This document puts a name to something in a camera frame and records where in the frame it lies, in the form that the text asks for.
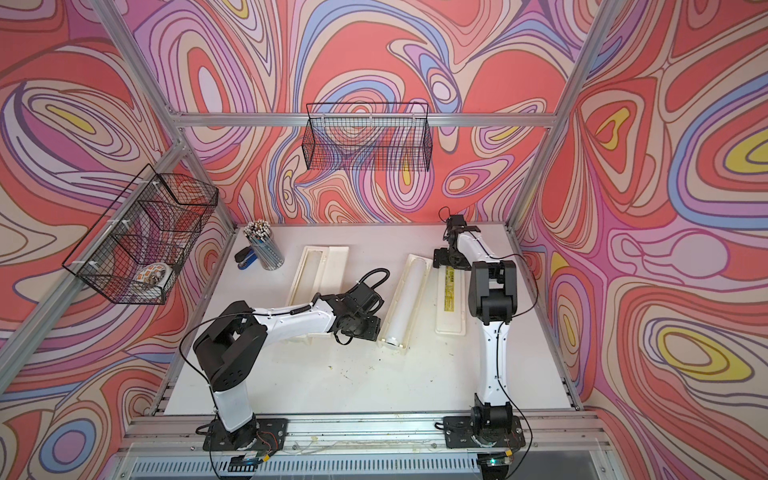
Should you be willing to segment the pencil cup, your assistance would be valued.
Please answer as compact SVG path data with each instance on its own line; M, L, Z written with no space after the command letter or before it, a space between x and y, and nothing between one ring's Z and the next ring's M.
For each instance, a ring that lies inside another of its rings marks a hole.
M248 222L243 227L243 234L265 270L274 271L283 266L285 258L266 220Z

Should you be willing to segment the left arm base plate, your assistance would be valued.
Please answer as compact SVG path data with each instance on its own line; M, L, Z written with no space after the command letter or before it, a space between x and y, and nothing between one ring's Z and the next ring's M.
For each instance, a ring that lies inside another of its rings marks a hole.
M204 435L203 450L207 452L275 453L284 447L288 423L287 418L253 417L244 426L229 432L223 421L216 416L196 432Z

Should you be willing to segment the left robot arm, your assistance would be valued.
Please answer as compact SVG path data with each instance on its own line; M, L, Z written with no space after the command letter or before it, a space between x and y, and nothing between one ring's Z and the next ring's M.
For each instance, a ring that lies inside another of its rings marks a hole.
M280 440L266 441L267 429L249 403L246 379L261 350L306 335L330 335L343 346L355 339L375 341L384 305L377 288L389 277L388 269L375 268L343 293L316 293L307 303L282 309L240 300L213 318L192 344L216 410L207 449L280 450Z

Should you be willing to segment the white wrap dispenser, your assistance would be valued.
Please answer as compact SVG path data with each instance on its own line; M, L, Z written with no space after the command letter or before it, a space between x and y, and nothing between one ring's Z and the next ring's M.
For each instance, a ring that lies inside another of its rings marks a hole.
M341 293L348 255L348 246L305 246L286 305L310 303L317 293Z
M424 272L419 299L413 311L404 346L403 348L397 348L387 345L384 342L384 337L390 322L390 308L396 295L399 294L402 283L401 278L413 258L422 260L426 265L426 271ZM430 259L415 254L408 255L383 321L377 344L381 348L404 354L410 349L411 340L414 332L417 330L429 329L438 336L465 336L469 314L467 295L468 274L466 272L454 270L450 267L436 269L433 267Z

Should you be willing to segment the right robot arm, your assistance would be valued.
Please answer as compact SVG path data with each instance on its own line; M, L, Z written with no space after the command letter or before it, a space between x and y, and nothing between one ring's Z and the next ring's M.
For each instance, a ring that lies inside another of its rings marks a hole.
M446 245L434 251L433 266L469 274L466 305L480 328L480 367L469 437L482 448L525 445L520 418L507 387L507 343L518 313L518 269L511 254L493 252L479 227L461 214L444 220Z

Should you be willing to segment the blue stapler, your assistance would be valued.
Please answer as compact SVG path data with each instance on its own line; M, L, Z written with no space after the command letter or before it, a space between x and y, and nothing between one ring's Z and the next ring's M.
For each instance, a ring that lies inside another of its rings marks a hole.
M256 254L256 252L253 250L251 246L248 246L239 250L234 255L234 259L235 259L237 268L239 270L245 270L258 259L258 255Z

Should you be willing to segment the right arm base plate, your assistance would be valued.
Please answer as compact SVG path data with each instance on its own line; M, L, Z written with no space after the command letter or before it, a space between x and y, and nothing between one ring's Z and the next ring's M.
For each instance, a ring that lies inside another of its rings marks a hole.
M475 420L468 415L445 416L441 424L449 449L505 448L517 451L527 445L520 418Z

